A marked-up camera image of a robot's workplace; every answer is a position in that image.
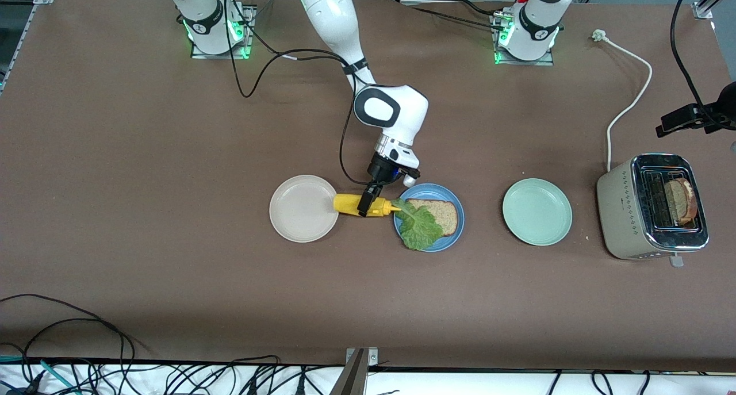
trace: white cable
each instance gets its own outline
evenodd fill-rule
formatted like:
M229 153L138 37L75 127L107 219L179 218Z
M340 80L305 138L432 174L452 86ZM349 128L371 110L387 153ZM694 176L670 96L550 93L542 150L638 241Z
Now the white cable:
M639 62L644 63L646 65L646 67L649 69L649 77L646 78L646 82L644 83L644 86L642 87L641 91L639 91L639 94L637 94L636 99L634 99L634 101L631 102L631 105L628 105L628 107L626 107L626 109L621 110L621 113L618 114L615 118L613 118L613 120L611 121L611 123L608 125L608 129L605 130L605 142L607 143L607 152L608 152L608 157L605 160L605 169L608 172L610 172L611 171L611 129L613 128L613 125L615 125L616 122L618 122L618 119L620 119L624 114L626 114L626 112L628 112L629 110L631 110L631 108L633 108L637 104L637 102L639 102L639 99L641 99L642 94L644 94L644 91L646 90L646 88L649 87L649 82L651 82L651 75L653 73L653 70L652 70L651 64L649 64L649 62L647 62L647 60L642 59L641 57L637 56L636 54L633 54L632 52L628 51L627 49L624 49L623 47L619 46L618 44L615 44L613 41L610 41L608 39L608 37L605 36L605 31L603 31L603 30L596 30L596 31L594 31L593 34L592 34L592 39L593 39L593 41L605 41L605 43L610 44L611 46L617 48L618 50L620 50L622 52L625 52L626 54L630 55L634 59L639 60Z

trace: toast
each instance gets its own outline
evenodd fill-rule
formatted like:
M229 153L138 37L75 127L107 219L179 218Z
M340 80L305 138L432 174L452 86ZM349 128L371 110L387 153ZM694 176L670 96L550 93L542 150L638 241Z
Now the toast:
M442 227L442 237L450 237L458 229L458 210L455 204L450 201L440 200L417 200L410 198L407 200L416 208L426 206L429 212L434 215L434 220Z
M676 225L685 225L697 215L697 199L691 183L685 178L676 178L665 183L665 195L670 215Z

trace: white plate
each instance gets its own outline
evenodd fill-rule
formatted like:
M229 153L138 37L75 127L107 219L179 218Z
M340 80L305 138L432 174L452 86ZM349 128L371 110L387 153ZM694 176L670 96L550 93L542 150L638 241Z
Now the white plate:
M318 240L337 222L332 202L336 192L328 181L298 175L282 183L271 197L271 224L281 237L295 243Z

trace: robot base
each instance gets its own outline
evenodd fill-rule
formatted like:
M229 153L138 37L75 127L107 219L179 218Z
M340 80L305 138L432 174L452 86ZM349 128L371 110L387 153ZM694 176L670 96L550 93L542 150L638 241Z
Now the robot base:
M249 25L255 26L255 12L257 6L243 5L242 2L238 2L237 7L240 8L240 12L245 18L245 21L247 21ZM232 46L232 57L236 60L250 59L250 50L253 44L253 34L250 31L250 28L247 28L246 26L240 26L240 29L242 31L242 34L244 34L244 38L242 39L242 41ZM219 55L207 54L198 49L197 46L194 45L194 42L192 42L191 40L190 42L192 59L228 60L231 57L229 52L224 52L223 54Z
M490 16L492 25L503 25L500 18ZM513 57L507 49L499 44L502 35L505 34L505 30L494 30L493 34L493 52L496 64L517 64L523 66L553 66L554 61L552 60L552 50L548 49L545 55L536 60L520 60Z

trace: mustard bottle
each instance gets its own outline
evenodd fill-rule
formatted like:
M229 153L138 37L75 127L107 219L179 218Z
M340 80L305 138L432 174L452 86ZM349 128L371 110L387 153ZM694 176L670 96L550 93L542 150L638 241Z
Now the mustard bottle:
M332 201L335 211L343 214L358 215L358 204L361 201L359 194L338 194ZM391 214L392 211L401 211L400 208L391 205L391 201L386 198L378 197L373 201L366 217L383 217Z

